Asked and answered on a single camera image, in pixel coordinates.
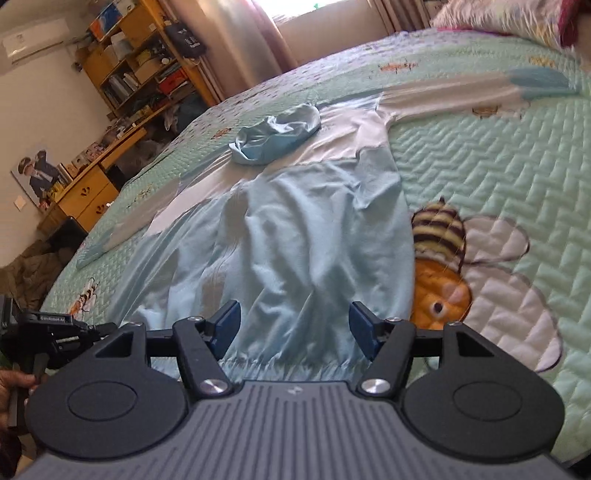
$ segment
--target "round black pad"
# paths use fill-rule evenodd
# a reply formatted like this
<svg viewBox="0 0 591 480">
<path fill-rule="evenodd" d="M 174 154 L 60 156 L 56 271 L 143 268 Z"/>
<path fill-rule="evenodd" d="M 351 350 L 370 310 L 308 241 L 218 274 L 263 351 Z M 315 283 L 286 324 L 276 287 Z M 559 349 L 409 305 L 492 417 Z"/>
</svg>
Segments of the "round black pad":
<svg viewBox="0 0 591 480">
<path fill-rule="evenodd" d="M 68 407 L 83 420 L 114 420 L 129 413 L 137 399 L 135 390 L 123 383 L 94 382 L 74 390 Z"/>
<path fill-rule="evenodd" d="M 33 437 L 48 450 L 107 460 L 162 441 L 186 411 L 177 381 L 142 362 L 102 358 L 64 367 L 37 389 L 25 416 Z"/>
<path fill-rule="evenodd" d="M 521 395 L 511 387 L 494 382 L 468 383 L 453 394 L 456 408 L 475 420 L 499 421 L 521 409 Z"/>
<path fill-rule="evenodd" d="M 402 407 L 428 443 L 479 462 L 550 451 L 564 420 L 554 389 L 512 358 L 445 364 L 411 384 Z"/>
</svg>

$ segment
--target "metal screw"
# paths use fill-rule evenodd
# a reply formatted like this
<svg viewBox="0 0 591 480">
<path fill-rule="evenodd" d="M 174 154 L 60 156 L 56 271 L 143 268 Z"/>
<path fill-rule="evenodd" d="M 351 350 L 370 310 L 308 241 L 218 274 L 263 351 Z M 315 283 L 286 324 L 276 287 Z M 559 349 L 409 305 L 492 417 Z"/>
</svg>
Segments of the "metal screw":
<svg viewBox="0 0 591 480">
<path fill-rule="evenodd" d="M 361 390 L 371 394 L 386 393 L 390 388 L 390 383 L 383 378 L 370 378 L 361 383 Z"/>
<path fill-rule="evenodd" d="M 206 395 L 219 395 L 228 389 L 228 384 L 218 378 L 208 378 L 199 384 L 199 388 Z"/>
</svg>

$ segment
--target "brown blanket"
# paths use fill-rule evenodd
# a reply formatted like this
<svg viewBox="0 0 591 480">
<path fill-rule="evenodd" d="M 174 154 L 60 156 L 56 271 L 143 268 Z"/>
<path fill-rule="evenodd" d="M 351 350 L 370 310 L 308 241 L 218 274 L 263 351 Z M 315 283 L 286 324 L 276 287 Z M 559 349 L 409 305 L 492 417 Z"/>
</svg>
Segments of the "brown blanket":
<svg viewBox="0 0 591 480">
<path fill-rule="evenodd" d="M 69 248 L 56 253 L 48 243 L 36 241 L 10 265 L 0 268 L 0 294 L 11 296 L 22 309 L 39 310 L 73 255 Z"/>
</svg>

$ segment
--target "striped bee hat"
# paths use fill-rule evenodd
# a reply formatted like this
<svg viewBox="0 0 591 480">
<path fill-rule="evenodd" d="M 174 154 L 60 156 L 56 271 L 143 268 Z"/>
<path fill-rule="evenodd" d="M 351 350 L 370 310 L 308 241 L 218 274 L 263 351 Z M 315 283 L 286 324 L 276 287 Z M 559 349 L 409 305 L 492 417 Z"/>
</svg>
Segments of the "striped bee hat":
<svg viewBox="0 0 591 480">
<path fill-rule="evenodd" d="M 415 252 L 440 254 L 448 262 L 457 260 L 461 266 L 466 253 L 466 230 L 458 211 L 445 198 L 417 211 L 412 225 Z"/>
</svg>

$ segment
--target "light switch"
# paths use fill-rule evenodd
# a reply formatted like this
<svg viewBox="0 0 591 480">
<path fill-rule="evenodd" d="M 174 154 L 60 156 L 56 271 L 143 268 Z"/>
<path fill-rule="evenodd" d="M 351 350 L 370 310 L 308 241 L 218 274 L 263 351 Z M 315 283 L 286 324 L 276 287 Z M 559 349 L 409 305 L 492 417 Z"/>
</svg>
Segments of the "light switch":
<svg viewBox="0 0 591 480">
<path fill-rule="evenodd" d="M 24 206 L 27 204 L 27 201 L 19 195 L 17 199 L 14 201 L 14 205 L 18 208 L 18 210 L 22 210 Z"/>
</svg>

